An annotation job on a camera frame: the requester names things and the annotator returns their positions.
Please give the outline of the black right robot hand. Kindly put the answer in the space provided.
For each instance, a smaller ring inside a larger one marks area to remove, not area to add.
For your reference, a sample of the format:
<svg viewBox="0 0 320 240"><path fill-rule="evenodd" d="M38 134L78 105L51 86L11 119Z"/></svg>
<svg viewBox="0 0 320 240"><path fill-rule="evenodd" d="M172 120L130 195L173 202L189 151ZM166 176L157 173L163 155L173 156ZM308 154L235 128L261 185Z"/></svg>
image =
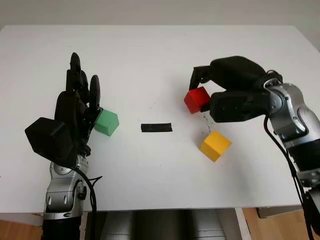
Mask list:
<svg viewBox="0 0 320 240"><path fill-rule="evenodd" d="M200 107L200 111L212 110L218 104L243 102L252 92L254 84L267 72L254 61L243 56L229 56L213 60L209 65L195 66L190 79L189 90L199 84L214 82L224 89L211 96L210 103Z"/></svg>

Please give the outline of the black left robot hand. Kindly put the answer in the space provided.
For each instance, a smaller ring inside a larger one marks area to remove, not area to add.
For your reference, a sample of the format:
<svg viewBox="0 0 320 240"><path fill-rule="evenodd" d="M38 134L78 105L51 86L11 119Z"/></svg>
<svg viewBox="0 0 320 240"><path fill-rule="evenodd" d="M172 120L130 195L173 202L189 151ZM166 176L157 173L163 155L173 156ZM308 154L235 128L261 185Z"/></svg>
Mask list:
<svg viewBox="0 0 320 240"><path fill-rule="evenodd" d="M65 90L57 98L54 119L67 125L78 155L87 157L91 154L88 141L103 111L100 99L99 77L95 74L88 81L81 69L79 55L72 53L70 69L66 72Z"/></svg>

